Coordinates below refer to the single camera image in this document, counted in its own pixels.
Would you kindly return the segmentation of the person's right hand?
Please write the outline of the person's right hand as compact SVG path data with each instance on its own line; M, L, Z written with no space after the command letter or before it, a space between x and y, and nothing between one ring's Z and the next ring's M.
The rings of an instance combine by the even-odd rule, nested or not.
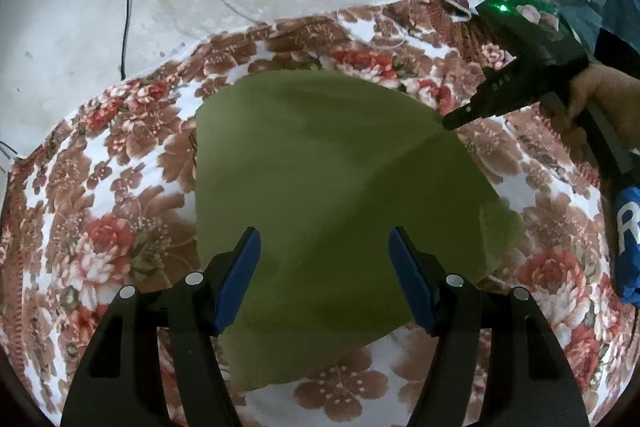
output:
M575 124L588 102L600 107L615 129L620 142L628 150L639 150L640 144L640 83L620 70L601 64L591 64L570 82L570 103L567 109L542 104L551 126L561 135L574 161L589 161L587 131Z

